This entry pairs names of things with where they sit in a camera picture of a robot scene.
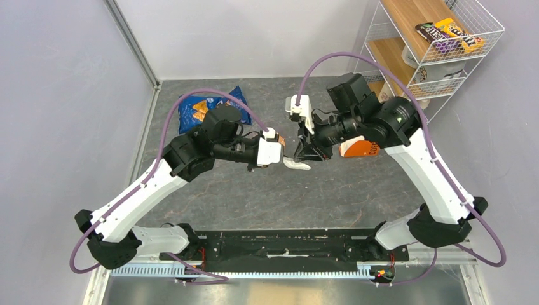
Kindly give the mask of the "white paper coffee filter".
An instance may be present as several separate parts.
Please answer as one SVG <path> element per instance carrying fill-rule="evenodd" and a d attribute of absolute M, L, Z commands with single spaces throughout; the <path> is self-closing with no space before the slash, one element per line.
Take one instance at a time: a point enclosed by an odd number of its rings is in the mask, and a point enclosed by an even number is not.
<path fill-rule="evenodd" d="M 283 164 L 291 170 L 311 170 L 310 165 L 303 162 L 295 161 L 293 158 L 283 157 L 282 161 Z"/>

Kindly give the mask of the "orange coffee filter box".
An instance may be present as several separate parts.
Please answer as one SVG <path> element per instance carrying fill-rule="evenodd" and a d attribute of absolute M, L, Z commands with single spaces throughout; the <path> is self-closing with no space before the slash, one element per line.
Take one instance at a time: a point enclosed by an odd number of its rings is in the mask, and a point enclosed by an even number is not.
<path fill-rule="evenodd" d="M 339 154 L 344 158 L 377 156 L 380 148 L 374 142 L 369 142 L 363 136 L 355 137 L 339 145 Z"/>

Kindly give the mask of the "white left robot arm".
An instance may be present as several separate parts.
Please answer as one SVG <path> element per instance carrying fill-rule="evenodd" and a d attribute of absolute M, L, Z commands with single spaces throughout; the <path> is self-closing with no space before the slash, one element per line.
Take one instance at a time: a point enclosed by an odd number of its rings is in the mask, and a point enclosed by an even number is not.
<path fill-rule="evenodd" d="M 92 257 L 109 270 L 143 255 L 196 257 L 199 238 L 190 225 L 151 228 L 137 222 L 168 195 L 212 170 L 218 159 L 245 163 L 250 171 L 280 163 L 285 142 L 277 131 L 268 128 L 247 137 L 241 133 L 240 119 L 233 106 L 210 110 L 202 123 L 174 137 L 117 198 L 98 210 L 79 211 L 75 220 Z"/>

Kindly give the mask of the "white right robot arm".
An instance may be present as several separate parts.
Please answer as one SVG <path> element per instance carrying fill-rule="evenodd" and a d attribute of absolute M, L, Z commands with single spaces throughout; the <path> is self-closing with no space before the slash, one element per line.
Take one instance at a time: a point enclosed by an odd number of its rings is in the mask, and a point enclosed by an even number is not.
<path fill-rule="evenodd" d="M 440 171 L 443 160 L 425 139 L 418 111 L 403 97 L 380 102 L 363 75 L 347 73 L 327 86 L 336 112 L 327 119 L 317 116 L 307 95 L 289 97 L 285 110 L 299 124 L 300 144 L 294 161 L 324 161 L 332 148 L 363 137 L 391 156 L 405 171 L 424 202 L 414 212 L 381 223 L 367 242 L 368 254 L 376 260 L 392 250 L 412 243 L 431 248 L 464 241 L 471 220 L 488 207 L 482 197 L 468 193 L 450 171 Z"/>

